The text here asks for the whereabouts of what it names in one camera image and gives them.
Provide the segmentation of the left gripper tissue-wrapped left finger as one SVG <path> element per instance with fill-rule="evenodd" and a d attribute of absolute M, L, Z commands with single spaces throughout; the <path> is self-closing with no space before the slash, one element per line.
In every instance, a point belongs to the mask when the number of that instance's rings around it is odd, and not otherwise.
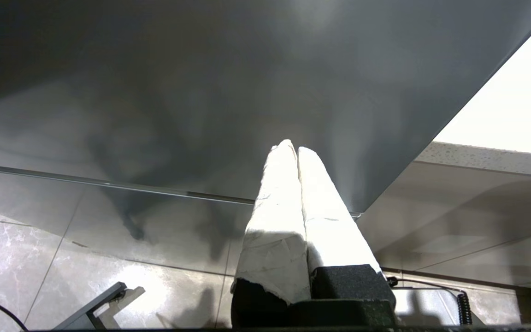
<path fill-rule="evenodd" d="M 287 326 L 289 308 L 311 299 L 301 183 L 289 139 L 267 155 L 231 290 L 234 328 Z"/>

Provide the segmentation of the left gripper tissue-wrapped right finger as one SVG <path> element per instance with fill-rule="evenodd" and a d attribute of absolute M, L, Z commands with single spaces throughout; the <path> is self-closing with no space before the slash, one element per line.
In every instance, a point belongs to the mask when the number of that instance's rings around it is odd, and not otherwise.
<path fill-rule="evenodd" d="M 312 297 L 385 302 L 394 308 L 386 277 L 321 158 L 299 147 L 298 170 Z"/>

